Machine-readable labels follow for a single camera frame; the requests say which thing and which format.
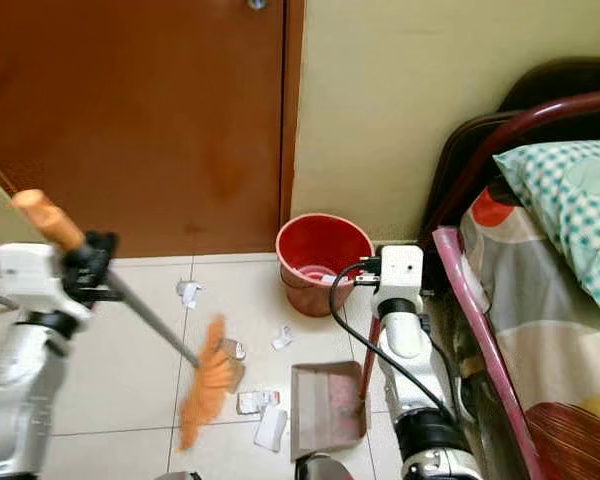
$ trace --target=blue checkered pillowcase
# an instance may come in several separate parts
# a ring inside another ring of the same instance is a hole
[[[494,159],[600,306],[600,141],[525,145]]]

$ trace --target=broom handle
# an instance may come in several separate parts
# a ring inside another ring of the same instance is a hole
[[[27,216],[29,221],[44,235],[65,252],[85,247],[86,239],[82,231],[69,216],[47,198],[41,190],[23,190],[13,196],[13,204]],[[107,285],[124,295],[124,302],[153,328],[158,335],[171,344],[194,367],[198,367],[197,357],[187,348],[171,329],[151,310],[144,301],[131,290],[111,269],[107,273]]]

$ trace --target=patterned bedsheet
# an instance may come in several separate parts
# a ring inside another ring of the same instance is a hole
[[[600,478],[600,310],[502,184],[460,231],[547,478]]]

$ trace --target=orange broom head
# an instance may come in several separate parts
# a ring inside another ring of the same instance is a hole
[[[201,425],[218,416],[225,393],[234,383],[229,356],[222,349],[224,332],[224,317],[219,315],[209,325],[207,339],[198,357],[199,366],[194,372],[193,387],[180,411],[181,450],[193,445]]]

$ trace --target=bed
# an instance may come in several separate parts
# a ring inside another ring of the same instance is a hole
[[[419,236],[425,281],[453,293],[477,345],[476,360],[466,341],[451,342],[461,377],[478,377],[497,397],[518,449],[513,460],[497,452],[505,434],[489,437],[488,416],[473,405],[470,417],[487,419],[480,428],[490,476],[597,479],[600,306],[492,158],[527,144],[600,141],[600,59],[535,69],[500,110],[465,123],[445,145]]]

